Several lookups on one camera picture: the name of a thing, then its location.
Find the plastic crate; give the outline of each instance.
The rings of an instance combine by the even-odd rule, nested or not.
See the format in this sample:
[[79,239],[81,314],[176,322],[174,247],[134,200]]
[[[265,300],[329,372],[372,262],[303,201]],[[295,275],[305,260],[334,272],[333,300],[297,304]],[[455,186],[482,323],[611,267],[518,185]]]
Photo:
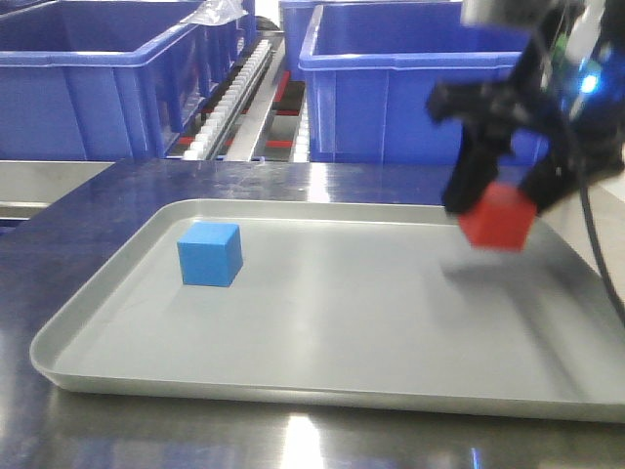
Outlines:
[[165,156],[216,86],[199,2],[48,2],[0,17],[0,159]]
[[[311,125],[311,160],[453,163],[458,122],[435,125],[425,103],[435,83],[506,76],[527,36],[465,27],[461,5],[369,3],[317,6],[300,56]],[[515,138],[529,164],[544,151],[531,134]]]
[[215,53],[220,58],[221,68],[218,73],[222,79],[229,76],[243,51],[256,42],[255,3],[255,0],[243,0],[242,6],[247,15],[216,28],[217,39],[215,43],[219,45],[215,49]]
[[285,70],[291,72],[291,79],[296,81],[304,80],[304,73],[299,69],[300,52],[302,51],[306,31],[313,17],[314,7],[317,5],[331,5],[337,3],[373,3],[389,1],[393,0],[280,0],[280,16],[284,28],[286,49],[286,61],[284,66]]

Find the metal countertop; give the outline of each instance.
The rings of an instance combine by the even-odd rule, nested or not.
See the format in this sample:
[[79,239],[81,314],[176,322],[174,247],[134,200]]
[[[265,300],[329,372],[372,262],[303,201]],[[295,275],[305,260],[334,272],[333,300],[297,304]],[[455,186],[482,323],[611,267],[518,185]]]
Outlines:
[[[624,468],[622,425],[76,395],[30,365],[35,332],[163,205],[199,197],[436,204],[449,170],[121,162],[2,236],[0,468]],[[625,226],[622,202],[598,197],[600,228]],[[563,213],[547,218],[583,242]],[[618,257],[622,232],[610,233],[606,250]]]

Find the gray tray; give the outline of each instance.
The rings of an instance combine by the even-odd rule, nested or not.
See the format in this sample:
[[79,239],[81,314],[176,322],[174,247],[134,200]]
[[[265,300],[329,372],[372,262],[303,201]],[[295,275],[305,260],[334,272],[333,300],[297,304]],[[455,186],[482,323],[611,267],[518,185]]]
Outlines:
[[[193,221],[240,224],[229,288],[182,285]],[[160,210],[31,345],[71,391],[625,421],[625,332],[537,223],[472,249],[439,207],[189,200]]]

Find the blue light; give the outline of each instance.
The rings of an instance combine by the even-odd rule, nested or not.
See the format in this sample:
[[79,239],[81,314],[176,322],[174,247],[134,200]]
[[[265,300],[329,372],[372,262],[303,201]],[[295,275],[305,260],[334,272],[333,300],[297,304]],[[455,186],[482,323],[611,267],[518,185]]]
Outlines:
[[585,94],[593,93],[599,85],[599,77],[597,75],[586,75],[582,80],[579,91]]
[[479,452],[477,448],[471,448],[471,458],[473,459],[473,469],[480,469]]

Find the black cable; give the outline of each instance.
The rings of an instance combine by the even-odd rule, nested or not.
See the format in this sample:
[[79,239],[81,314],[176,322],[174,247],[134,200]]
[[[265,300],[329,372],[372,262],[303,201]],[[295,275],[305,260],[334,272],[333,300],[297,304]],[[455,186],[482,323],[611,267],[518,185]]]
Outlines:
[[[544,38],[539,34],[533,34],[533,42],[538,47],[540,54],[543,56],[545,64],[551,64],[551,54],[547,49]],[[553,73],[550,78],[558,80],[558,77]],[[586,232],[588,233],[588,239],[590,241],[591,249],[593,250],[593,256],[595,257],[595,263],[599,269],[600,277],[604,284],[605,293],[609,299],[614,312],[625,326],[625,304],[618,295],[612,276],[609,273],[607,264],[605,263],[604,251],[602,250],[601,242],[599,240],[599,234],[597,233],[597,226],[595,224],[595,216],[593,215],[593,209],[590,203],[590,196],[588,194],[588,177],[586,174],[586,164],[582,154],[581,147],[577,141],[577,137],[571,128],[568,118],[562,111],[559,112],[560,121],[564,130],[564,135],[568,143],[569,152],[573,157],[573,163],[575,164],[575,175],[577,177],[577,185],[579,186],[579,198],[582,204],[582,212],[584,215],[584,223],[586,225]]]

